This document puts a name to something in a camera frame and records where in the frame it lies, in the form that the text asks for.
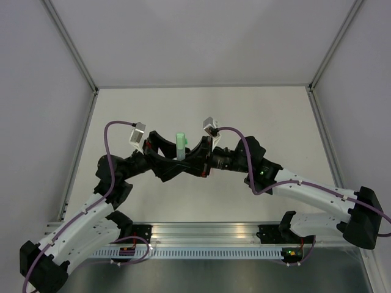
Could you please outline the light green highlighter pen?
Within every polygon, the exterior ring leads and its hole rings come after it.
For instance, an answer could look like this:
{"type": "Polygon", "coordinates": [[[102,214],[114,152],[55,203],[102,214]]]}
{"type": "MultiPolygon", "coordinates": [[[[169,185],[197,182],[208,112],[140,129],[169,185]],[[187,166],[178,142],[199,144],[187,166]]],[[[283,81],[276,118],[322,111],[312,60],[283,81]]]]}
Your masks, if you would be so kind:
{"type": "Polygon", "coordinates": [[[186,158],[186,149],[185,148],[183,148],[183,149],[176,149],[176,151],[177,151],[177,160],[178,161],[183,161],[183,160],[185,160],[185,158],[186,158]]]}

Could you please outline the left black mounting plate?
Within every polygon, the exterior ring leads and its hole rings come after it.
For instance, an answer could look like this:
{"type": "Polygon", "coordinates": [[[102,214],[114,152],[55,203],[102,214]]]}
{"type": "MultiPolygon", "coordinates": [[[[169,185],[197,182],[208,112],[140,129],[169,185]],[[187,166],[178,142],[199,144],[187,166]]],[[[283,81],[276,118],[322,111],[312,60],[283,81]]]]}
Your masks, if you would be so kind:
{"type": "MultiPolygon", "coordinates": [[[[144,224],[133,225],[131,230],[131,235],[143,238],[148,243],[150,243],[150,239],[152,237],[152,229],[153,229],[152,225],[144,225],[144,224]]],[[[132,238],[131,243],[133,245],[137,245],[137,244],[143,244],[144,242],[138,238],[136,239],[132,238]]]]}

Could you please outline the light green pen cap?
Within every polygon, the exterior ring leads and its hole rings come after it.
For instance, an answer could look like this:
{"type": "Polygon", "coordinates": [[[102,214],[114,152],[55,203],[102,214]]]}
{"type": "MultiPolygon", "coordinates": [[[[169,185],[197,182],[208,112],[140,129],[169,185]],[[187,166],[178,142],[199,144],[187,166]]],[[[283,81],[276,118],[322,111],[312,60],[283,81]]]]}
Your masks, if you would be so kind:
{"type": "Polygon", "coordinates": [[[177,132],[175,135],[175,143],[178,150],[185,150],[188,143],[185,133],[177,132]]]}

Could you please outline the aluminium frame post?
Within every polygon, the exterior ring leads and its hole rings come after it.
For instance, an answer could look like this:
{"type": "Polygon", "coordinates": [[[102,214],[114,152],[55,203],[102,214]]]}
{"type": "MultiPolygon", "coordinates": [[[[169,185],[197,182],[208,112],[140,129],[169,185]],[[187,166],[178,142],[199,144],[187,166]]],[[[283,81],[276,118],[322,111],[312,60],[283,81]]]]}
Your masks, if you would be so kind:
{"type": "Polygon", "coordinates": [[[59,34],[59,37],[61,38],[67,51],[69,52],[74,64],[76,65],[79,73],[81,74],[84,82],[88,85],[89,94],[90,94],[89,98],[88,98],[87,109],[83,112],[84,116],[83,116],[80,131],[79,131],[79,136],[78,136],[78,140],[77,140],[77,144],[76,144],[76,150],[75,150],[72,162],[71,162],[69,174],[68,174],[67,179],[65,181],[64,192],[63,192],[63,194],[61,196],[61,200],[60,200],[57,221],[62,222],[65,218],[65,214],[67,211],[69,198],[70,198],[71,191],[72,191],[74,181],[76,178],[76,172],[77,172],[80,158],[82,155],[82,149],[83,149],[83,146],[86,141],[87,132],[89,129],[91,118],[92,118],[92,112],[94,110],[95,103],[97,100],[99,88],[96,85],[95,81],[93,80],[93,77],[90,74],[89,70],[87,69],[85,62],[83,61],[82,56],[80,55],[79,50],[77,49],[74,41],[72,40],[72,37],[69,34],[63,20],[61,19],[61,16],[60,16],[59,12],[57,11],[54,3],[52,1],[47,1],[47,0],[42,0],[42,1],[40,1],[40,3],[43,6],[43,8],[45,9],[46,14],[50,18],[57,33],[59,34]]]}
{"type": "Polygon", "coordinates": [[[321,142],[323,145],[323,149],[326,155],[327,163],[329,169],[331,171],[331,176],[333,179],[333,183],[337,187],[344,187],[344,178],[341,170],[340,163],[337,158],[337,154],[335,152],[335,148],[332,143],[330,132],[327,128],[327,123],[324,119],[323,110],[320,105],[320,99],[316,93],[316,88],[319,86],[319,83],[322,80],[327,68],[331,64],[335,53],[338,51],[339,47],[342,45],[346,34],[349,29],[355,22],[358,14],[362,10],[362,7],[365,5],[367,1],[353,1],[351,7],[346,13],[342,24],[338,28],[337,33],[334,35],[331,44],[327,47],[327,51],[324,57],[321,59],[321,63],[315,71],[313,78],[309,82],[309,84],[305,87],[307,96],[309,99],[309,103],[312,109],[312,113],[316,122],[316,126],[318,129],[318,133],[321,138],[321,142]]]}

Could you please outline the right aluminium frame post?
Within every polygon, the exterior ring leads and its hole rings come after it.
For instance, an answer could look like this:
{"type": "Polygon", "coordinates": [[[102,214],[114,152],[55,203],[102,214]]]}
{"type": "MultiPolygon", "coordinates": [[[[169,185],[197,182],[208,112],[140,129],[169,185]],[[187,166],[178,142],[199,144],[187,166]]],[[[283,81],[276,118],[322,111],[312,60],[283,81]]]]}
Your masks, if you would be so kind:
{"type": "Polygon", "coordinates": [[[320,105],[320,99],[316,93],[316,88],[319,86],[319,83],[322,80],[327,68],[331,64],[335,53],[338,51],[339,47],[342,45],[346,34],[349,29],[355,22],[358,14],[362,10],[362,7],[365,5],[367,1],[353,1],[351,7],[346,13],[342,24],[338,28],[337,33],[334,35],[331,44],[327,47],[327,51],[324,57],[321,59],[321,63],[315,71],[313,78],[309,82],[309,84],[305,87],[307,96],[309,99],[309,103],[312,109],[312,113],[316,122],[316,126],[318,129],[318,133],[321,138],[321,142],[323,145],[323,149],[326,155],[327,163],[329,169],[331,171],[331,176],[333,179],[333,183],[337,187],[344,187],[344,178],[341,170],[340,163],[337,158],[337,154],[335,152],[335,148],[332,143],[330,132],[327,128],[327,123],[324,119],[323,110],[320,105]]]}

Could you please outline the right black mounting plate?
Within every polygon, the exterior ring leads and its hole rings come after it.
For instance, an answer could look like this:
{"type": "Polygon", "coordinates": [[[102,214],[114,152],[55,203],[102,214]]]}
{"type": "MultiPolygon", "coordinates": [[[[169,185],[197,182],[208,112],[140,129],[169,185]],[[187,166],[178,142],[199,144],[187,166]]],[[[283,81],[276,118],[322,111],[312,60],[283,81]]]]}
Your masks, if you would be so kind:
{"type": "Polygon", "coordinates": [[[312,244],[314,236],[300,237],[288,228],[279,228],[276,224],[258,226],[256,236],[262,244],[312,244]]]}

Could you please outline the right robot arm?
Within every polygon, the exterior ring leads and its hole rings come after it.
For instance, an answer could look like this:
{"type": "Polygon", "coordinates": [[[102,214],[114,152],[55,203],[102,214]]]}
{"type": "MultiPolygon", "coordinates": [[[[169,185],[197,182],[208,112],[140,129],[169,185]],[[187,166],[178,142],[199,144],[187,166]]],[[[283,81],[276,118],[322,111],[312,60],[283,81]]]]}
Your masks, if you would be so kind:
{"type": "Polygon", "coordinates": [[[217,147],[217,140],[218,137],[206,136],[197,146],[197,150],[206,152],[196,159],[202,177],[206,177],[211,168],[247,173],[244,182],[255,195],[291,198],[320,209],[314,214],[286,212],[278,227],[283,241],[341,236],[356,247],[375,248],[381,237],[381,221],[386,216],[372,189],[362,186],[355,191],[308,181],[265,159],[266,150],[252,136],[241,137],[234,150],[217,147]]]}

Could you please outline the left aluminium frame post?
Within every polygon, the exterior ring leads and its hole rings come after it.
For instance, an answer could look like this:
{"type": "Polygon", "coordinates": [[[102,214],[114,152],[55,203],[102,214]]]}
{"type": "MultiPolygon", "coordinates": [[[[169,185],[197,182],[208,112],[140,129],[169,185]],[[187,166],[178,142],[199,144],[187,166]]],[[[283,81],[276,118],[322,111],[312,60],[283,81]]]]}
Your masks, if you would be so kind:
{"type": "Polygon", "coordinates": [[[88,85],[89,94],[90,94],[89,98],[88,98],[87,109],[83,112],[84,116],[83,116],[80,131],[79,131],[79,136],[78,136],[78,140],[77,140],[77,144],[76,144],[76,150],[75,150],[72,162],[71,162],[69,174],[68,174],[67,179],[65,181],[64,192],[63,192],[63,194],[61,196],[61,200],[60,200],[57,221],[62,222],[65,218],[65,214],[67,211],[69,198],[70,198],[71,191],[72,191],[74,181],[76,178],[76,172],[77,172],[80,158],[82,155],[82,149],[83,149],[83,146],[86,141],[87,132],[89,129],[91,118],[92,118],[92,112],[94,110],[95,103],[97,100],[99,88],[96,85],[95,81],[93,80],[93,77],[90,74],[89,70],[87,69],[85,62],[83,61],[82,56],[80,55],[79,50],[77,49],[74,41],[72,40],[72,37],[69,34],[63,20],[61,19],[61,16],[60,16],[59,12],[57,11],[54,3],[52,1],[47,1],[47,0],[42,0],[42,1],[40,1],[40,3],[43,6],[43,8],[45,9],[46,14],[50,18],[57,33],[59,34],[59,37],[61,38],[67,51],[69,52],[74,64],[76,65],[79,73],[81,74],[84,82],[88,85]]]}

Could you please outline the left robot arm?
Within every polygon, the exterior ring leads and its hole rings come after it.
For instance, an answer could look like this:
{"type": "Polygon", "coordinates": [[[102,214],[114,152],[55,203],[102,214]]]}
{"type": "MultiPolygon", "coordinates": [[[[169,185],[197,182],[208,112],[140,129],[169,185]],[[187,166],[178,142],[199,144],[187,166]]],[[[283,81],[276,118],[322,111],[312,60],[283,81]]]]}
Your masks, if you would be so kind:
{"type": "Polygon", "coordinates": [[[134,238],[132,220],[118,210],[133,188],[126,180],[149,170],[161,180],[177,176],[190,167],[186,145],[182,132],[170,142],[153,131],[144,143],[135,143],[130,157],[110,153],[101,157],[95,174],[100,181],[79,211],[36,244],[27,241],[20,248],[23,289],[57,292],[92,253],[134,238]]]}

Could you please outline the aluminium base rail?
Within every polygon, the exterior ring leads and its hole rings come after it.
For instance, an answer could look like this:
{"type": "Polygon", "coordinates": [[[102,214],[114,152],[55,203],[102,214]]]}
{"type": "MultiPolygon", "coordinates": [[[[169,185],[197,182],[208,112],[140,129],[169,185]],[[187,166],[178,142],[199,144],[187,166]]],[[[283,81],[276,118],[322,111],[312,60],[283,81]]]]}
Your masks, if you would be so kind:
{"type": "Polygon", "coordinates": [[[152,225],[152,237],[150,244],[163,247],[228,247],[228,246],[295,246],[299,244],[262,244],[256,236],[259,225],[278,223],[228,223],[228,222],[185,222],[185,223],[133,223],[131,220],[103,219],[87,228],[78,237],[76,243],[88,243],[97,241],[104,236],[119,239],[120,245],[132,245],[133,225],[152,225]]]}

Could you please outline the black mounting plate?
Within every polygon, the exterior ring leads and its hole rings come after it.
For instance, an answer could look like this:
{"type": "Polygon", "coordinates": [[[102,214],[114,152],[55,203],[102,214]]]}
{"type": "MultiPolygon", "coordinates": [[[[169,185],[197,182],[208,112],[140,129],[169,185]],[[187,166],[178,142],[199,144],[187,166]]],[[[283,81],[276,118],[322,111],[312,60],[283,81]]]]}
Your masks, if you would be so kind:
{"type": "Polygon", "coordinates": [[[279,228],[276,224],[258,226],[256,236],[262,244],[312,244],[314,236],[300,237],[288,228],[279,228]]]}
{"type": "MultiPolygon", "coordinates": [[[[152,237],[152,229],[153,229],[152,225],[144,225],[144,224],[133,225],[131,230],[131,235],[143,238],[148,243],[150,243],[150,239],[152,237]]],[[[132,238],[131,243],[133,245],[137,245],[137,244],[143,244],[144,242],[138,238],[136,239],[132,238]]]]}

